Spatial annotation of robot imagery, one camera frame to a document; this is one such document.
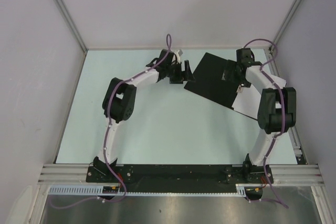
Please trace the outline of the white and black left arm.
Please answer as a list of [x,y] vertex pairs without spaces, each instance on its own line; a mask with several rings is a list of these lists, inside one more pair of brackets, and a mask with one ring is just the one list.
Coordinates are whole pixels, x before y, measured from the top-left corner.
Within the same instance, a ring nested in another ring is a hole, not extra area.
[[121,124],[128,120],[134,111],[136,92],[165,78],[169,78],[170,84],[183,84],[195,80],[189,61],[181,61],[182,54],[182,50],[163,49],[140,73],[126,80],[113,78],[110,81],[102,103],[108,125],[102,148],[93,160],[94,171],[98,172],[103,181],[110,182],[115,178],[114,166],[118,160],[116,134]]

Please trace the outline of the printed text paper sheet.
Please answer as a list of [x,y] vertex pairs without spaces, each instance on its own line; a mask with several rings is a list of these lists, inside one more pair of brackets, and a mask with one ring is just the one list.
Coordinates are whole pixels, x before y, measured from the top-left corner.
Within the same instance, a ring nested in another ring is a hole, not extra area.
[[282,89],[287,82],[280,77],[271,74],[265,75],[265,72],[251,69],[247,71],[247,80],[251,82],[250,88],[240,88],[232,108],[234,111],[256,120],[263,89],[276,89],[274,84],[277,84]]

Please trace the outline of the red and black file folder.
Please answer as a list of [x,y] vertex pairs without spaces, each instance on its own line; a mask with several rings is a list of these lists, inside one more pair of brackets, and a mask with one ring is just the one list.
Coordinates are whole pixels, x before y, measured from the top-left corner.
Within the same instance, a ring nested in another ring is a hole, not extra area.
[[193,73],[195,82],[187,82],[184,89],[234,110],[232,105],[241,87],[223,80],[227,60],[205,53]]

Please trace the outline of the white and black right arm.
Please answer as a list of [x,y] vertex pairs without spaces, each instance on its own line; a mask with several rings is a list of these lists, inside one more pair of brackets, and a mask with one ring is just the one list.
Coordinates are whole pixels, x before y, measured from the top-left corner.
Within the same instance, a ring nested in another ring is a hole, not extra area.
[[253,86],[260,94],[257,111],[260,131],[240,173],[249,183],[260,177],[269,179],[269,156],[278,138],[296,124],[296,90],[265,72],[261,62],[252,60],[229,60],[223,78],[238,83],[239,89]]

